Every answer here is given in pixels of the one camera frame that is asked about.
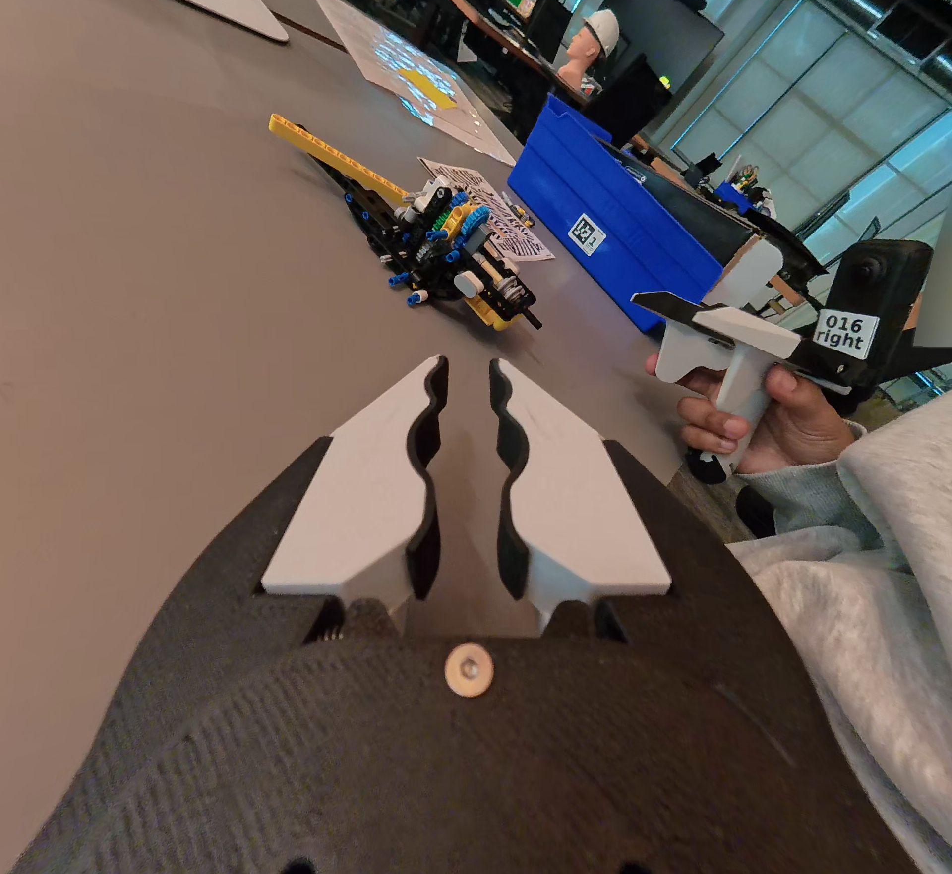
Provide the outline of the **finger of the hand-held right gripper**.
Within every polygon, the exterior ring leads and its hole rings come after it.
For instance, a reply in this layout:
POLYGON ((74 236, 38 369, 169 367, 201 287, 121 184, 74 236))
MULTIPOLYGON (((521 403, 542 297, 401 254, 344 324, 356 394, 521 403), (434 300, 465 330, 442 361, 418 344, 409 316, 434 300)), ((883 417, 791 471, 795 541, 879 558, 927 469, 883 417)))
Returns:
POLYGON ((667 291, 640 292, 634 294, 630 300, 632 305, 646 309, 660 316, 664 321, 673 321, 676 324, 697 329, 708 327, 699 323, 697 319, 699 315, 726 308, 722 304, 712 306, 695 304, 667 291))
POLYGON ((780 360, 792 357, 803 342, 799 334, 733 307, 699 309, 692 322, 732 340, 736 345, 750 346, 780 360))

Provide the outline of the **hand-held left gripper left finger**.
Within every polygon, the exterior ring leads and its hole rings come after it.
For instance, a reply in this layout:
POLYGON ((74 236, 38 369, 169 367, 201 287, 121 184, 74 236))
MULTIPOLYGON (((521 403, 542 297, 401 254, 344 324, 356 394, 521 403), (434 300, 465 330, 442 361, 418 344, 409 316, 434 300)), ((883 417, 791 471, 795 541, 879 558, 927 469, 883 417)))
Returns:
POLYGON ((261 579, 270 596, 375 601, 396 632, 429 595, 442 536, 427 470, 441 448, 448 359, 425 359, 336 428, 261 579))

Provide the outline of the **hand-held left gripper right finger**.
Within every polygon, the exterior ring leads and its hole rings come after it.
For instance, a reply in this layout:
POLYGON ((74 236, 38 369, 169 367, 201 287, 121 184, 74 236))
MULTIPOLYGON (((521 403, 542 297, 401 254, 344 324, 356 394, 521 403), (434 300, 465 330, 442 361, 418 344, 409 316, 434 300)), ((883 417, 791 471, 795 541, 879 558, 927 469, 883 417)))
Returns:
POLYGON ((666 595, 670 573, 599 432, 504 359, 490 362, 489 396, 508 469, 499 575, 539 632, 565 603, 666 595))

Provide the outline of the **partly built lego model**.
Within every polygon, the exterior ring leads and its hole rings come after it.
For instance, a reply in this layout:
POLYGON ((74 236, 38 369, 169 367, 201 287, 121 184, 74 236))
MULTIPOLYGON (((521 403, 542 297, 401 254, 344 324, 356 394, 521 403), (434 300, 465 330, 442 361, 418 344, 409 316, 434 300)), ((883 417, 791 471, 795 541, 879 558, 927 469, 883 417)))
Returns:
POLYGON ((280 115, 271 115, 268 130, 307 154, 338 186, 389 272, 388 285, 405 290, 409 306, 462 301, 494 331, 519 319, 541 329, 536 296, 494 242, 490 206, 473 190, 442 175, 421 190, 403 190, 280 115))

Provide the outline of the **person's right forearm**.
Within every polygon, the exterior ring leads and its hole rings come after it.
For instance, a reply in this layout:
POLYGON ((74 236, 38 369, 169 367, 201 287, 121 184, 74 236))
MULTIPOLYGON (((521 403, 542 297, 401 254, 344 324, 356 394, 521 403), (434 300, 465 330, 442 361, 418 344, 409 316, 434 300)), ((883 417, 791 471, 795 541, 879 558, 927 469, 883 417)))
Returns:
POLYGON ((749 480, 779 536, 811 531, 807 559, 950 581, 951 398, 858 436, 836 461, 749 480))

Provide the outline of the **yellow lego plate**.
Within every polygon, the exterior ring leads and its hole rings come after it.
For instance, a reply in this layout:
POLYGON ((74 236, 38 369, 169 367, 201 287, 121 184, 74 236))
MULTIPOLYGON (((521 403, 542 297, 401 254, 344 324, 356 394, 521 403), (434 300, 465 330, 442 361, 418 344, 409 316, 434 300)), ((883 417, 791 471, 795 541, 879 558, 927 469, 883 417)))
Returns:
POLYGON ((458 107, 452 89, 446 92, 428 74, 411 69, 400 69, 397 74, 416 92, 418 99, 429 102, 435 110, 453 110, 458 107))

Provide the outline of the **person's right hand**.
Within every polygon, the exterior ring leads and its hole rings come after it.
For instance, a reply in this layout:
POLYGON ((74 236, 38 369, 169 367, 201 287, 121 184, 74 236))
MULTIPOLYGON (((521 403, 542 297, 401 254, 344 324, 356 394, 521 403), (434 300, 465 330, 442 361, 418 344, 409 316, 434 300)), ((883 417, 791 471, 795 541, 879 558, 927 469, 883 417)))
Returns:
POLYGON ((789 466, 817 466, 834 462, 864 430, 839 417, 814 383, 776 365, 765 378, 771 402, 756 428, 744 417, 716 407, 723 378, 721 371, 693 369, 679 385, 692 392, 680 399, 681 436, 697 452, 729 454, 749 438, 736 472, 755 475, 789 466))

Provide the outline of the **blue pen holder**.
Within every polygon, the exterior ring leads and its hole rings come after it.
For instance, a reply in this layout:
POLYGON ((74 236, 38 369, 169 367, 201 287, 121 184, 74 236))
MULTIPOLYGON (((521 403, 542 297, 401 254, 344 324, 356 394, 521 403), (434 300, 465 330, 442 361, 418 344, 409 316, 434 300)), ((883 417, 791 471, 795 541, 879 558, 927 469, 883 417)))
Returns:
POLYGON ((741 214, 754 211, 771 218, 777 217, 772 192, 760 183, 759 167, 744 163, 742 155, 736 158, 714 194, 722 202, 733 204, 741 214))

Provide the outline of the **blue storage bin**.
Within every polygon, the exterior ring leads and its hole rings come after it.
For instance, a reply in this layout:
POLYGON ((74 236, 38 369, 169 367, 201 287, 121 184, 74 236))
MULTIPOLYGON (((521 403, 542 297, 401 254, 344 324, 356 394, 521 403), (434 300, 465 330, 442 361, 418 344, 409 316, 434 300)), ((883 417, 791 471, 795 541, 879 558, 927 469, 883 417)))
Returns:
POLYGON ((605 131, 546 97, 507 185, 643 333, 662 327, 631 304, 667 291, 699 303, 723 267, 596 141, 605 131))

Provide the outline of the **zebra striped sticker sheet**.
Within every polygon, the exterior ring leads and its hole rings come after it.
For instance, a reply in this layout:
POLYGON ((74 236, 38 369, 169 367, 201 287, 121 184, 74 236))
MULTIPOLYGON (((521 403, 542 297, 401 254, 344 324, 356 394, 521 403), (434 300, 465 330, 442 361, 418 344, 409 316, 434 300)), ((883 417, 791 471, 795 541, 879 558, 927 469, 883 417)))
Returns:
POLYGON ((478 171, 432 161, 422 156, 418 162, 431 177, 444 178, 455 192, 463 191, 470 203, 489 208, 487 226, 492 231, 493 242, 503 255, 513 262, 548 261, 554 254, 522 220, 519 220, 506 204, 505 198, 495 190, 478 171))

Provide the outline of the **small black monitor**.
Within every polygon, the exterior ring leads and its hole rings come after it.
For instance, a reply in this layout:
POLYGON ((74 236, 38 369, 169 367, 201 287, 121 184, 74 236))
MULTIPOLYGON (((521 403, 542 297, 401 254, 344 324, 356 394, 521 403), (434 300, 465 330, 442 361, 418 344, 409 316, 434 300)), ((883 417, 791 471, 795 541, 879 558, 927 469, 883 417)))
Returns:
POLYGON ((669 83, 660 79, 645 54, 640 53, 589 101, 582 114, 605 131, 601 139, 621 149, 660 113, 671 98, 669 83))

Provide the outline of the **mannequin head with hard hat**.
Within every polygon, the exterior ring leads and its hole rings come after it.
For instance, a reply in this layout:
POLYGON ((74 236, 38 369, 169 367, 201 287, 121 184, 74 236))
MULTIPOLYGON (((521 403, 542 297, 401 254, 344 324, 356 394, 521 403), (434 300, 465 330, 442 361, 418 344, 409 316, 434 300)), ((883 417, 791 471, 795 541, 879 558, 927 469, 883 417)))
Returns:
POLYGON ((566 61, 558 69, 558 77, 567 87, 582 93, 590 69, 613 53, 620 35, 614 11, 602 9, 590 14, 568 43, 566 61))

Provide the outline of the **large black monitor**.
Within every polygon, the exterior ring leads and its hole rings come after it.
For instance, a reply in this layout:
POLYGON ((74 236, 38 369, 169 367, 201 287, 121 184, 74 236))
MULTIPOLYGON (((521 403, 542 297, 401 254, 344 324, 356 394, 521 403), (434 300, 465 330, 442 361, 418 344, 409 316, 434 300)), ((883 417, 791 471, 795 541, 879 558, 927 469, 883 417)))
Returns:
POLYGON ((620 39, 603 68, 602 80, 608 83, 644 56, 676 95, 724 37, 721 28, 682 0, 604 0, 602 6, 614 12, 620 27, 620 39))

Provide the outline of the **person's grey hoodie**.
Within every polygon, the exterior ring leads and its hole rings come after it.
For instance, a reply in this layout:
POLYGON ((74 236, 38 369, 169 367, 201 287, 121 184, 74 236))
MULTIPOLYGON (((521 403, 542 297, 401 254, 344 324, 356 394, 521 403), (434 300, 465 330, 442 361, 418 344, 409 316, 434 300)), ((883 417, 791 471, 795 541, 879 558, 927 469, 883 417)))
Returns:
POLYGON ((860 552, 834 527, 731 544, 803 658, 851 768, 914 864, 950 872, 950 538, 860 552))

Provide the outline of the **paper sheet with yellow note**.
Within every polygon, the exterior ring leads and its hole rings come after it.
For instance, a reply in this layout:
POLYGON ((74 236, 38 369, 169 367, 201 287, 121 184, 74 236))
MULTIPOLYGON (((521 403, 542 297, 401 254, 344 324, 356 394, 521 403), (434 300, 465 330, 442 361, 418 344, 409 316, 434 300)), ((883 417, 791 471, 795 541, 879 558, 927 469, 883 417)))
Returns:
POLYGON ((515 165, 516 159, 479 115, 453 71, 344 0, 315 1, 368 82, 398 97, 429 127, 506 166, 515 165), (451 88, 458 107, 435 110, 429 102, 418 99, 398 76, 400 69, 426 73, 446 92, 451 88))

